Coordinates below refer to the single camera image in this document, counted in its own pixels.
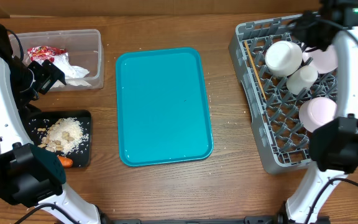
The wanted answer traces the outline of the red snack wrapper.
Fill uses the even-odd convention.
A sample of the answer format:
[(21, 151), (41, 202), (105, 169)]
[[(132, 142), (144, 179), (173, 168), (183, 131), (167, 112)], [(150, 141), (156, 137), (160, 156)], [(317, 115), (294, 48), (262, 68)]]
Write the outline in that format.
[(54, 62), (56, 56), (65, 54), (66, 52), (67, 51), (65, 49), (59, 49), (56, 47), (49, 47), (44, 45), (27, 49), (27, 53), (30, 57), (30, 60), (39, 61), (39, 63), (42, 63), (42, 61), (44, 60)]

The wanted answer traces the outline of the white round plate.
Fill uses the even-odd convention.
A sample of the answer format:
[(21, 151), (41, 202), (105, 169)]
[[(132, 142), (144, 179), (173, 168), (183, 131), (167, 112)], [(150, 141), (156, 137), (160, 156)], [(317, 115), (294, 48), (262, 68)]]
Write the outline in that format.
[(311, 58), (311, 62), (308, 65), (317, 69), (319, 74), (329, 73), (337, 69), (337, 55), (333, 45), (330, 45), (326, 51), (315, 50), (306, 52), (309, 49), (310, 48), (307, 47), (303, 52), (303, 61), (306, 63)]

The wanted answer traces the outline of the white napkin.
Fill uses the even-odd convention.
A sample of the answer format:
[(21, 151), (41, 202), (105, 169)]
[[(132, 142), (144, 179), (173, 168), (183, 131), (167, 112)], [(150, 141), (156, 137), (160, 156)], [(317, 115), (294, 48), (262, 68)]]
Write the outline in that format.
[(88, 82), (79, 80), (89, 74), (90, 71), (83, 67), (70, 65), (68, 52), (54, 55), (50, 61), (65, 74), (67, 84), (72, 86), (91, 86)]

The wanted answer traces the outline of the white bowl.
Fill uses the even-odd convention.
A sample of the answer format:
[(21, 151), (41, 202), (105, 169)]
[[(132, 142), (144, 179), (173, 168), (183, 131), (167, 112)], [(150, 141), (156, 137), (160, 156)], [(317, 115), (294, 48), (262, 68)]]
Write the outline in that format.
[(287, 77), (298, 70), (302, 62), (301, 47), (293, 42), (278, 41), (266, 51), (265, 64), (272, 75)]

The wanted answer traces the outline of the white cup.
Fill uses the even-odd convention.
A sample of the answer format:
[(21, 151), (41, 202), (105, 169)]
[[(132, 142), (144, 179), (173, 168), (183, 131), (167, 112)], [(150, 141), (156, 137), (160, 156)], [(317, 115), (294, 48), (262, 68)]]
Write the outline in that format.
[(287, 80), (288, 91), (298, 95), (304, 88), (309, 89), (317, 80), (318, 71), (310, 65), (305, 65), (298, 69)]

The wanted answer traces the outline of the wooden chopstick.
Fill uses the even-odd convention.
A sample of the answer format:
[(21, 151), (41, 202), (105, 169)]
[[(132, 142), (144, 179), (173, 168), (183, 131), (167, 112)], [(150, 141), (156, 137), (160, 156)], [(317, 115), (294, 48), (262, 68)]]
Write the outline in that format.
[(261, 84), (261, 82), (260, 82), (259, 74), (258, 74), (258, 71), (257, 71), (257, 69), (256, 69), (256, 67), (255, 67), (255, 63), (254, 63), (254, 61), (253, 61), (252, 54), (251, 54), (251, 51), (250, 51), (250, 48), (249, 48), (249, 46), (248, 46), (247, 41), (244, 41), (244, 46), (245, 46), (246, 51), (247, 51), (247, 53), (248, 53), (249, 60), (250, 60), (250, 63), (251, 63), (251, 65), (252, 65), (253, 71), (254, 71), (254, 73), (255, 73), (255, 77), (256, 77), (256, 79), (257, 79), (257, 83), (258, 83), (258, 86), (259, 86), (259, 88), (260, 88), (260, 91), (261, 91), (261, 94), (262, 94), (262, 96), (263, 96), (263, 99), (266, 100), (266, 96), (265, 96), (265, 93), (264, 93), (264, 91), (263, 91), (262, 84)]

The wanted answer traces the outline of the pink bowl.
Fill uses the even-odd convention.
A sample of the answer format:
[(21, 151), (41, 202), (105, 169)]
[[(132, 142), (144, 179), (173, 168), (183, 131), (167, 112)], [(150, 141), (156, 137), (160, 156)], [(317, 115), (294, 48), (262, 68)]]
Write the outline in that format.
[(337, 104), (325, 97), (317, 97), (303, 103), (299, 110), (299, 119), (304, 128), (313, 132), (334, 119)]

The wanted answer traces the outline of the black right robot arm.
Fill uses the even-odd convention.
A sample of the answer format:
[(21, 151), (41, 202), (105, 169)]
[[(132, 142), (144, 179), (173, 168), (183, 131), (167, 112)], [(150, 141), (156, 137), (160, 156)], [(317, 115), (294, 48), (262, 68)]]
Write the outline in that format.
[(319, 216), (321, 207), (358, 168), (358, 1), (323, 0), (318, 12), (304, 12), (288, 29), (312, 49), (334, 46), (337, 108), (333, 120), (312, 133), (311, 163), (275, 223), (328, 223)]

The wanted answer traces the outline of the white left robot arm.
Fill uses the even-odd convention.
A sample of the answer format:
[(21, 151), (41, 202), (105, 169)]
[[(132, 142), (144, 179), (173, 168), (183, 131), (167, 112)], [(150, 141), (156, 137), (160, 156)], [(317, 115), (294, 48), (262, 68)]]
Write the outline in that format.
[(33, 105), (64, 73), (51, 61), (23, 63), (13, 54), (12, 31), (0, 24), (0, 199), (43, 210), (62, 223), (109, 223), (99, 207), (68, 184), (58, 156), (36, 145), (25, 123), (40, 114)]

